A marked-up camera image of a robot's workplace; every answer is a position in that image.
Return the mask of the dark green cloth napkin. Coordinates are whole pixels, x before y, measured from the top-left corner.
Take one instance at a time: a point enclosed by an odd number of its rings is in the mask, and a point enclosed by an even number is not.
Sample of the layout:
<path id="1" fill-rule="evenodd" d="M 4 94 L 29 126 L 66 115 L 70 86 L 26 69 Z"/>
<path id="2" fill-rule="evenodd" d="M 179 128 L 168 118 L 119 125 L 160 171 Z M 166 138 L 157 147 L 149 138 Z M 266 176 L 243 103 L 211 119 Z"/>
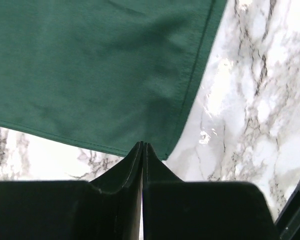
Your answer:
<path id="1" fill-rule="evenodd" d="M 166 160 L 184 129 L 224 0 L 0 0 L 0 127 Z"/>

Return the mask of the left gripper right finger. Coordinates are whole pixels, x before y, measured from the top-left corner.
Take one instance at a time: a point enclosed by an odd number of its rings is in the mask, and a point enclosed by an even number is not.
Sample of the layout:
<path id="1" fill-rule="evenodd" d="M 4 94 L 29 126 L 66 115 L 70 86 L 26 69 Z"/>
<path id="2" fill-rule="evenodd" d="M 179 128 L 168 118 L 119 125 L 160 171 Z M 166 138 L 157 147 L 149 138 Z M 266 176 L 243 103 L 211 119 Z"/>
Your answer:
<path id="1" fill-rule="evenodd" d="M 157 157 L 142 153 L 146 240 L 277 240 L 264 195 L 244 181 L 185 182 Z"/>

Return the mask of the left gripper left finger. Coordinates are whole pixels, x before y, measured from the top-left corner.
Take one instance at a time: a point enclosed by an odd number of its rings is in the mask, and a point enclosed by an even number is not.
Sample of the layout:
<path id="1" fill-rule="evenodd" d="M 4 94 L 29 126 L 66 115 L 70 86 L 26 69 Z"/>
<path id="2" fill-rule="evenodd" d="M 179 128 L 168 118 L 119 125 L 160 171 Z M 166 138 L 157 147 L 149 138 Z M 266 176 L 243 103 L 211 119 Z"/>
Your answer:
<path id="1" fill-rule="evenodd" d="M 0 181 L 0 240 L 137 240 L 142 152 L 92 181 Z"/>

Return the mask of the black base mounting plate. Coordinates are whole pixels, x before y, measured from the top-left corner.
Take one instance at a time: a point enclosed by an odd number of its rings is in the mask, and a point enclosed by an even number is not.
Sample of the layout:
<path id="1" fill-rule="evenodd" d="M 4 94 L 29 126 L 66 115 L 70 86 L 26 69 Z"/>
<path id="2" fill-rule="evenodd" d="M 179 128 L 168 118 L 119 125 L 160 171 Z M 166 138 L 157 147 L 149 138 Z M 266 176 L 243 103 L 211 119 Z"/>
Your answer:
<path id="1" fill-rule="evenodd" d="M 300 240 L 300 181 L 275 221 L 281 240 Z"/>

